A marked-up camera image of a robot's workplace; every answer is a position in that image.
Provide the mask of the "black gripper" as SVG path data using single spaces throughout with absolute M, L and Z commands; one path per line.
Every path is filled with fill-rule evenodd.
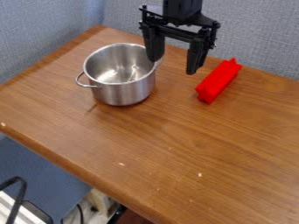
M 203 0 L 163 0 L 162 5 L 145 3 L 139 22 L 149 59 L 165 56 L 165 39 L 190 43 L 187 74 L 203 66 L 209 50 L 215 47 L 221 22 L 202 13 Z

